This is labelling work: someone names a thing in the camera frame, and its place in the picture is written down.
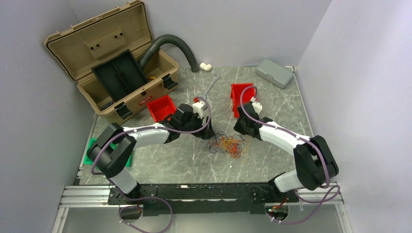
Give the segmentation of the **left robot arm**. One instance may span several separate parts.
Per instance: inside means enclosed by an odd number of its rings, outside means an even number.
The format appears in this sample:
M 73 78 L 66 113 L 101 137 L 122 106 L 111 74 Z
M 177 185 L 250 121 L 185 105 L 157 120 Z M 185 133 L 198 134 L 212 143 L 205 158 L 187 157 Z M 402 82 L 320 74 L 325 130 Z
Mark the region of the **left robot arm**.
M 121 191 L 120 197 L 132 204 L 141 196 L 141 185 L 126 168 L 132 152 L 144 146 L 172 142 L 181 134 L 210 139 L 215 134 L 211 117 L 203 117 L 192 106 L 181 104 L 173 114 L 150 126 L 126 128 L 111 123 L 88 148 L 86 156 Z

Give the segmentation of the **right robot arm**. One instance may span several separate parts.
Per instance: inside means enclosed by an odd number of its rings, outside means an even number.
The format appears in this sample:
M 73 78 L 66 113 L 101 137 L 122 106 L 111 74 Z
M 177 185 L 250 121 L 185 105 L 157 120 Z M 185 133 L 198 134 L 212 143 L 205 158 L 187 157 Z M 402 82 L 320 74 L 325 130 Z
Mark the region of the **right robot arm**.
M 269 181 L 268 196 L 271 200 L 280 201 L 294 189 L 313 191 L 326 184 L 326 172 L 329 178 L 339 174 L 332 151 L 322 136 L 308 137 L 291 132 L 270 118 L 259 118 L 254 109 L 243 111 L 238 107 L 238 113 L 240 116 L 234 126 L 236 132 L 274 144 L 294 158 L 294 171 L 282 173 Z

